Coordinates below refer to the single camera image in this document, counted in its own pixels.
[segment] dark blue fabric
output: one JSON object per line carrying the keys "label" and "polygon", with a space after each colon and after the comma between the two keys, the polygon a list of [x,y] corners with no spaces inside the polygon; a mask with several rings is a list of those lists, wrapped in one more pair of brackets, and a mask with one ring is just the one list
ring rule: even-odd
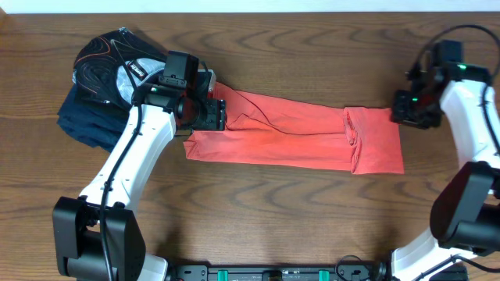
{"label": "dark blue fabric", "polygon": [[127,112],[116,114],[113,105],[78,102],[78,87],[70,93],[58,112],[57,124],[72,138],[90,147],[112,151],[127,125]]}

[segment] wooden table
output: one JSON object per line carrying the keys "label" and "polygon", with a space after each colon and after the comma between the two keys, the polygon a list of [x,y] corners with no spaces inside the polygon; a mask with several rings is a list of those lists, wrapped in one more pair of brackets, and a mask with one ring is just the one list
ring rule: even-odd
{"label": "wooden table", "polygon": [[[137,14],[7,16],[0,23],[0,279],[54,280],[52,208],[76,197],[108,153],[55,124],[73,60],[129,27],[197,55],[235,89],[334,107],[387,107],[423,43],[457,23],[500,33],[498,13]],[[467,62],[492,67],[483,34],[457,32]],[[374,259],[428,225],[457,172],[448,123],[401,127],[404,176],[188,161],[181,139],[160,156],[138,221],[148,251],[171,261],[326,264]],[[500,266],[498,255],[478,259]],[[498,276],[472,269],[474,280]]]}

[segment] red fabric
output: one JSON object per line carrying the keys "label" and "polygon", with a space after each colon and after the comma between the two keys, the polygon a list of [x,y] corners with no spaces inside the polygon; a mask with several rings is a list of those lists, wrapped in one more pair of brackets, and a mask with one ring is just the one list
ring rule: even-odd
{"label": "red fabric", "polygon": [[188,159],[404,173],[398,125],[389,120],[390,109],[329,108],[222,84],[213,97],[226,100],[226,130],[195,131],[184,142]]}

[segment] white wall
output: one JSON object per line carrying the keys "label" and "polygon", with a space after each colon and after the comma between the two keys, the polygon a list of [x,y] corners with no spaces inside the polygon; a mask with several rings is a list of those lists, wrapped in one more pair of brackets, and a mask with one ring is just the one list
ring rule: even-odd
{"label": "white wall", "polygon": [[472,12],[500,0],[0,0],[7,13],[87,12]]}

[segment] clothing tag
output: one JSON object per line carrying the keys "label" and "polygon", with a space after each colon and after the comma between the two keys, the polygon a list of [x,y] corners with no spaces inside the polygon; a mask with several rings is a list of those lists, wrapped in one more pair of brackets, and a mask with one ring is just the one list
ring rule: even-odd
{"label": "clothing tag", "polygon": [[148,75],[146,70],[142,68],[142,66],[136,60],[129,62],[127,66],[128,69],[141,81]]}

